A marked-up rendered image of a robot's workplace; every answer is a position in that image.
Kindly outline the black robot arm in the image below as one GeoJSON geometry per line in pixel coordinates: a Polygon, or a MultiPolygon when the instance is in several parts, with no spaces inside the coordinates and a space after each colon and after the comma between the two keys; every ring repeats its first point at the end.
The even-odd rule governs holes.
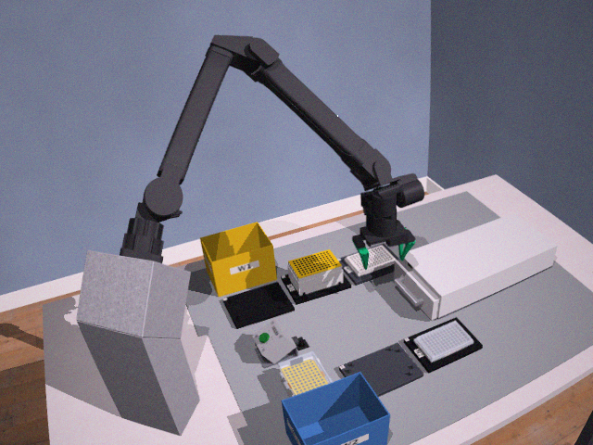
{"type": "Polygon", "coordinates": [[[160,164],[158,178],[147,185],[143,203],[138,202],[136,216],[129,220],[120,256],[163,262],[164,225],[160,222],[183,213],[180,184],[229,66],[270,89],[336,152],[365,191],[373,189],[360,193],[360,205],[371,234],[372,213],[387,219],[396,213],[397,206],[404,208],[423,200],[424,189],[417,175],[411,173],[392,179],[389,161],[314,95],[283,64],[279,55],[261,38],[213,36],[160,164]]]}

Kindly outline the white assay plate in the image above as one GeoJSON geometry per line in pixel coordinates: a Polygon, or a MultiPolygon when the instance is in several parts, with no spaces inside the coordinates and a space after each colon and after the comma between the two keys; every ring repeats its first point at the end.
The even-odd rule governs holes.
{"type": "Polygon", "coordinates": [[[473,339],[456,321],[420,335],[413,341],[430,362],[440,360],[474,343],[473,339]]]}
{"type": "Polygon", "coordinates": [[[345,258],[345,262],[357,276],[372,273],[374,271],[395,264],[396,259],[386,250],[386,248],[383,245],[375,248],[370,248],[368,249],[368,251],[369,260],[367,270],[365,270],[363,267],[359,253],[347,256],[345,258]]]}

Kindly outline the blue bin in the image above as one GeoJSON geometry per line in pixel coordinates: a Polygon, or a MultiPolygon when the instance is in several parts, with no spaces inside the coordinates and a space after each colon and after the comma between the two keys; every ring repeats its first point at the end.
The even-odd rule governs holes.
{"type": "Polygon", "coordinates": [[[387,445],[390,413],[361,372],[282,400],[282,407],[292,445],[387,445]]]}

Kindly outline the yellow bin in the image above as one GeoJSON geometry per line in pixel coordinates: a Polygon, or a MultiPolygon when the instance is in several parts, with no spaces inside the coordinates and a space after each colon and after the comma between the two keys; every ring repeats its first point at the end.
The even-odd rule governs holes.
{"type": "Polygon", "coordinates": [[[258,222],[200,237],[200,242],[218,297],[277,280],[273,244],[258,222]]]}

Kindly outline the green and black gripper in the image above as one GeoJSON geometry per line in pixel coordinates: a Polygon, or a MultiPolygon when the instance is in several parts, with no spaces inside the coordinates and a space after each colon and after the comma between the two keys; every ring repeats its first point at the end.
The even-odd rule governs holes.
{"type": "MultiPolygon", "coordinates": [[[[406,228],[406,227],[405,227],[406,228]]],[[[370,247],[373,244],[382,243],[386,241],[389,247],[398,246],[399,258],[404,260],[407,253],[415,244],[415,237],[409,229],[405,229],[399,220],[397,220],[397,212],[389,216],[389,218],[376,216],[372,214],[372,234],[367,226],[360,228],[360,235],[353,235],[352,241],[360,254],[360,258],[365,270],[368,267],[369,251],[363,240],[370,247]],[[397,228],[396,228],[397,221],[397,228]],[[364,239],[365,238],[365,239],[364,239]],[[404,250],[403,245],[405,244],[404,250]]]]}

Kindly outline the grey bench mat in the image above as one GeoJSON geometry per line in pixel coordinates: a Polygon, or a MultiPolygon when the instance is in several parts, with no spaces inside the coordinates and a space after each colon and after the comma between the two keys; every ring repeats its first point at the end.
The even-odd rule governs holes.
{"type": "MultiPolygon", "coordinates": [[[[397,212],[416,238],[410,249],[499,217],[465,191],[397,212]]],[[[208,335],[247,426],[245,445],[292,445],[279,365],[264,368],[253,335],[273,318],[303,337],[334,381],[339,366],[395,343],[423,377],[380,397],[391,414],[387,445],[410,445],[498,401],[593,345],[593,292],[556,261],[547,270],[440,319],[431,320],[395,285],[394,272],[318,299],[295,304],[281,276],[288,262],[330,249],[339,259],[357,252],[353,235],[366,222],[274,248],[277,280],[218,297],[207,269],[191,272],[186,305],[200,337],[208,335]],[[223,298],[267,284],[282,287],[294,311],[236,329],[223,298]],[[431,373],[404,338],[459,318],[483,347],[431,373]]]]}

